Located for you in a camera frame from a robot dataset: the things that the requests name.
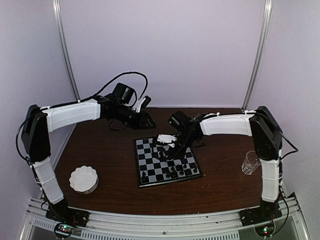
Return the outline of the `left aluminium corner post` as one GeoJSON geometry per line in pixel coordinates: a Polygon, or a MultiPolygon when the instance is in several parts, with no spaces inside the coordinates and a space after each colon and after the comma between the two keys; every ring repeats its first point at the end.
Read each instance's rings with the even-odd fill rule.
{"type": "Polygon", "coordinates": [[[77,86],[77,83],[76,83],[76,80],[74,77],[74,72],[72,69],[71,59],[70,59],[70,55],[69,55],[69,51],[68,51],[60,1],[59,0],[52,0],[52,7],[53,7],[53,14],[55,17],[56,26],[57,26],[60,47],[61,47],[61,51],[62,51],[62,58],[63,58],[64,66],[66,69],[66,73],[67,73],[67,78],[70,83],[71,91],[73,93],[74,98],[77,101],[79,101],[80,94],[79,94],[78,86],[77,86]]]}

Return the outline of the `left round control board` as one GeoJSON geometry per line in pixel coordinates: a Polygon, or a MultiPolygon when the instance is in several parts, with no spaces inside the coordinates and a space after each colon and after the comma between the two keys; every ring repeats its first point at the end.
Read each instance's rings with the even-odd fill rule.
{"type": "Polygon", "coordinates": [[[53,233],[58,237],[58,238],[68,238],[70,237],[75,230],[74,226],[70,226],[66,223],[59,222],[57,223],[54,228],[53,228],[53,233]]]}

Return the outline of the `aluminium front rail frame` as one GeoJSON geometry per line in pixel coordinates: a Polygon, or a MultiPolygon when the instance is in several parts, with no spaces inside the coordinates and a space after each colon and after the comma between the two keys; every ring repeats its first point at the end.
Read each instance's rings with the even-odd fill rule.
{"type": "MultiPolygon", "coordinates": [[[[258,235],[262,225],[275,224],[278,231],[285,222],[287,207],[279,201],[282,217],[244,226],[240,211],[182,215],[136,215],[86,210],[85,227],[78,226],[66,240],[311,240],[297,198],[287,198],[289,215],[281,230],[272,237],[258,235]]],[[[61,240],[54,234],[58,223],[46,218],[48,204],[31,198],[17,240],[61,240]]]]}

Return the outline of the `black and grey chessboard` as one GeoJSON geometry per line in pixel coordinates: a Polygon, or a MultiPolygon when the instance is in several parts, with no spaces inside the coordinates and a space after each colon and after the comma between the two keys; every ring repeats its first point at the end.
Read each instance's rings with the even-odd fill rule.
{"type": "Polygon", "coordinates": [[[164,185],[168,183],[188,181],[203,177],[202,170],[192,148],[187,148],[183,159],[159,160],[157,147],[163,147],[165,150],[168,145],[156,143],[155,137],[147,137],[135,139],[133,141],[135,152],[135,164],[137,171],[138,187],[147,188],[153,186],[164,185]],[[177,171],[176,178],[166,178],[166,173],[171,173],[171,168],[177,171]],[[193,169],[197,168],[197,173],[193,173],[193,169]],[[190,169],[191,175],[180,175],[180,171],[190,169]],[[147,182],[142,182],[142,172],[146,173],[147,182]]]}

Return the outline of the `right round control board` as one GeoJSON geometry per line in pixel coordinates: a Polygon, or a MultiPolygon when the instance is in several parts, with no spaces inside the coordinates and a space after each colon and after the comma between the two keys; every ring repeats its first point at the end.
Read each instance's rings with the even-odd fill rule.
{"type": "Polygon", "coordinates": [[[262,225],[257,225],[254,227],[255,233],[262,238],[268,238],[275,232],[275,225],[273,223],[266,223],[262,225]]]}

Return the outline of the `round control board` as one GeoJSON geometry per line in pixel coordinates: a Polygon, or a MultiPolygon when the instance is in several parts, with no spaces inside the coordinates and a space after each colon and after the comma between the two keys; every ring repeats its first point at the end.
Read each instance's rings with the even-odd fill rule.
{"type": "Polygon", "coordinates": [[[254,227],[255,233],[262,238],[268,238],[275,232],[275,225],[273,223],[266,223],[262,225],[257,225],[254,227]]]}
{"type": "Polygon", "coordinates": [[[53,233],[58,237],[58,238],[68,238],[70,237],[75,230],[74,226],[70,226],[66,223],[59,222],[57,223],[54,228],[53,228],[53,233]]]}

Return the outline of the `clear drinking glass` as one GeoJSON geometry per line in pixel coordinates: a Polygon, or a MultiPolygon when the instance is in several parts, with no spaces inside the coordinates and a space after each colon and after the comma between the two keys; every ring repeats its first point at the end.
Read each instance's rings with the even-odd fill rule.
{"type": "Polygon", "coordinates": [[[241,170],[245,175],[252,175],[261,165],[260,158],[254,150],[248,151],[241,165],[241,170]]]}

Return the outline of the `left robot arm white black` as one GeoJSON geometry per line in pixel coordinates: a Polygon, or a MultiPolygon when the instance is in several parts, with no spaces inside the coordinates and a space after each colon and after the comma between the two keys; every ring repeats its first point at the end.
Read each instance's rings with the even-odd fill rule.
{"type": "Polygon", "coordinates": [[[133,88],[118,83],[111,93],[104,96],[96,93],[75,102],[44,107],[34,104],[28,108],[21,132],[26,159],[50,210],[61,222],[69,221],[72,211],[68,207],[53,167],[51,135],[60,129],[82,122],[103,119],[119,121],[134,130],[154,129],[156,124],[145,111],[151,98],[142,95],[133,105],[129,105],[134,93],[133,88]]]}

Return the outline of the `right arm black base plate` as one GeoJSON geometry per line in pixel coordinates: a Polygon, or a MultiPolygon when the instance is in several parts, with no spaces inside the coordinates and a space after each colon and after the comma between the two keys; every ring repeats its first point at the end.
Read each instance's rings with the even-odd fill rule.
{"type": "Polygon", "coordinates": [[[243,227],[268,222],[280,218],[282,215],[281,210],[278,208],[270,209],[261,206],[247,208],[239,212],[240,221],[243,227]]]}

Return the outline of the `white scalloped bowl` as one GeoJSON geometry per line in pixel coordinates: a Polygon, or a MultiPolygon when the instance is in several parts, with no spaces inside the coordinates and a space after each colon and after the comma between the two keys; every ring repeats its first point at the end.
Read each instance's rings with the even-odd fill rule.
{"type": "Polygon", "coordinates": [[[91,166],[77,167],[69,178],[69,186],[79,194],[87,195],[94,192],[99,183],[97,171],[91,166]]]}

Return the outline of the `right aluminium corner post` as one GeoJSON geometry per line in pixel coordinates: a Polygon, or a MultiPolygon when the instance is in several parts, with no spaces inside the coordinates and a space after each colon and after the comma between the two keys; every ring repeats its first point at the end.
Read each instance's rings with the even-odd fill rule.
{"type": "Polygon", "coordinates": [[[254,62],[253,62],[252,71],[250,74],[249,84],[248,84],[246,94],[245,94],[245,97],[244,97],[244,100],[243,100],[243,103],[241,106],[242,110],[248,109],[252,94],[254,92],[256,80],[259,75],[259,70],[261,67],[262,59],[263,59],[263,53],[264,53],[264,49],[266,46],[270,25],[271,25],[272,9],[273,9],[273,1],[272,0],[265,0],[258,45],[257,45],[257,49],[256,49],[256,54],[255,54],[255,58],[254,58],[254,62]]]}

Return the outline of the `pile of black chess pieces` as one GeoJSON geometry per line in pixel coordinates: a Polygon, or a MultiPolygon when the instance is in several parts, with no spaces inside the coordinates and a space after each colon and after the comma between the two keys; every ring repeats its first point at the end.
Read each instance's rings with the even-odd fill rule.
{"type": "Polygon", "coordinates": [[[166,160],[167,155],[166,155],[166,149],[162,146],[157,147],[157,152],[158,152],[158,159],[159,160],[166,160]]]}

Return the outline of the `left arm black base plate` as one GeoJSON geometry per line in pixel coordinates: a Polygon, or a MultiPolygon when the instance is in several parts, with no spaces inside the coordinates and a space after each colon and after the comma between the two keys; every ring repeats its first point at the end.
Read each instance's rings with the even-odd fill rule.
{"type": "Polygon", "coordinates": [[[88,211],[74,208],[68,208],[66,213],[55,213],[52,209],[49,209],[45,214],[47,219],[77,227],[86,227],[89,216],[88,211]]]}

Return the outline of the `aluminium corner post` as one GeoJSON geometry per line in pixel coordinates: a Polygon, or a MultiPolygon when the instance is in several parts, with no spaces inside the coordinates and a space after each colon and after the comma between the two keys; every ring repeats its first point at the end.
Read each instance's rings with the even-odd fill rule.
{"type": "Polygon", "coordinates": [[[249,84],[248,84],[246,94],[245,94],[245,97],[244,97],[244,100],[243,100],[243,103],[241,106],[242,110],[248,109],[252,94],[254,92],[256,80],[259,75],[259,70],[261,67],[262,59],[263,59],[263,53],[264,53],[264,49],[266,46],[270,25],[271,25],[272,9],[273,9],[273,1],[272,0],[265,0],[258,45],[257,45],[257,49],[256,49],[256,54],[255,54],[255,58],[254,58],[254,62],[253,62],[252,71],[250,74],[249,84]]]}
{"type": "Polygon", "coordinates": [[[62,58],[63,58],[64,66],[66,69],[66,73],[67,73],[67,78],[70,83],[71,91],[73,93],[74,98],[77,101],[79,101],[80,94],[79,94],[78,86],[77,86],[77,83],[76,83],[76,80],[74,77],[74,72],[72,69],[71,59],[70,59],[70,55],[69,55],[69,51],[68,51],[60,1],[59,0],[52,0],[52,7],[53,7],[53,14],[55,17],[56,26],[57,26],[60,47],[61,47],[61,51],[62,51],[62,58]]]}

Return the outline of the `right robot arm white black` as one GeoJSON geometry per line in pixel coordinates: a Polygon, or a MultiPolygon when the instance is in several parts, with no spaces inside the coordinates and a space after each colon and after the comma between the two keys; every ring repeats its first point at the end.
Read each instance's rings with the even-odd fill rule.
{"type": "Polygon", "coordinates": [[[259,220],[268,220],[278,210],[282,167],[283,131],[266,106],[241,113],[201,113],[191,118],[177,111],[168,119],[177,136],[160,134],[157,141],[169,145],[167,159],[182,157],[194,141],[204,136],[242,135],[252,137],[262,168],[262,193],[256,210],[259,220]]]}

